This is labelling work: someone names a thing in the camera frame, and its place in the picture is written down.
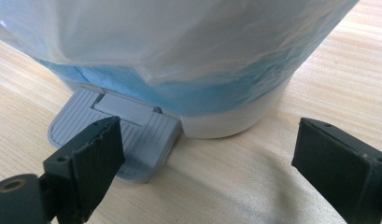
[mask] gray foot pedal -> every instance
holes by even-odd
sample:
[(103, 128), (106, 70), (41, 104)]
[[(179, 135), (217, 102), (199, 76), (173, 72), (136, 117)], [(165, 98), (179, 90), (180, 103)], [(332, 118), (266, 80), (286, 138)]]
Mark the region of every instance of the gray foot pedal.
[(145, 105), (116, 93), (102, 94), (80, 88), (51, 123), (48, 139), (61, 147), (89, 124), (111, 116), (120, 117), (126, 162), (118, 176), (134, 183), (148, 182), (162, 167), (181, 131), (181, 123)]

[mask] white base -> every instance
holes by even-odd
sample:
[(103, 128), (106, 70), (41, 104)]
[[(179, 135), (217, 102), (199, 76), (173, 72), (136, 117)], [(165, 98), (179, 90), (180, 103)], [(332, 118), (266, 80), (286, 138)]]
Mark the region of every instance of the white base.
[[(64, 79), (61, 79), (61, 81), (72, 91), (79, 87), (87, 87), (99, 92), (106, 91), (93, 85), (79, 84)], [(290, 77), (275, 90), (264, 95), (259, 100), (221, 114), (185, 117), (164, 110), (163, 112), (180, 119), (184, 133), (189, 138), (226, 137), (241, 133), (262, 119), (280, 99), (289, 82)]]

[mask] wood grain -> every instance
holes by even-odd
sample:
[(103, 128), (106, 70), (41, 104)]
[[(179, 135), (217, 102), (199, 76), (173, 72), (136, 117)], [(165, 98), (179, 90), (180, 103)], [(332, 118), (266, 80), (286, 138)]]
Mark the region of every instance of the wood grain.
[[(0, 41), (0, 180), (43, 173), (55, 150), (47, 129), (70, 95)], [(344, 223), (290, 166), (300, 117), (382, 150), (382, 0), (360, 1), (257, 125), (223, 139), (181, 136), (148, 184), (115, 179), (88, 223)]]

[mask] ribbed pedal surface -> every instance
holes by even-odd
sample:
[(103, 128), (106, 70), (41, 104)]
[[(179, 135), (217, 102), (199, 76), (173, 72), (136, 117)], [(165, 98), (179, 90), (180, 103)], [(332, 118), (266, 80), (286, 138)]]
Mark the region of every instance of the ribbed pedal surface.
[[(105, 95), (99, 92), (78, 89), (51, 123), (50, 142), (56, 147), (61, 147), (89, 124), (99, 119), (119, 116), (126, 162), (121, 166), (118, 175), (135, 183), (149, 181), (161, 168), (177, 139), (181, 130), (179, 120), (154, 112), (153, 107), (147, 105), (136, 105), (143, 106), (144, 113), (140, 113), (143, 118), (129, 120), (129, 116), (125, 114), (126, 108), (130, 111), (132, 108), (128, 107), (137, 102), (123, 97), (120, 98), (122, 104), (118, 105), (117, 96), (114, 96), (116, 111), (109, 110), (115, 114), (108, 114), (102, 111), (104, 109), (94, 108), (104, 97)], [(109, 103), (110, 98), (112, 95), (106, 98), (105, 104)]]

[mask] light wood surface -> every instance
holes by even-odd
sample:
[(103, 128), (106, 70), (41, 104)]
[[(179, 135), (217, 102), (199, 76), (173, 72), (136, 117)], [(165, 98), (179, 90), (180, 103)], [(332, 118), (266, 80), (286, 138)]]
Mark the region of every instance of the light wood surface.
[[(0, 180), (43, 173), (71, 92), (0, 41)], [(115, 179), (88, 223), (344, 223), (290, 166), (300, 117), (382, 150), (382, 0), (360, 1), (297, 70), (277, 106), (232, 137), (181, 136), (146, 185)]]

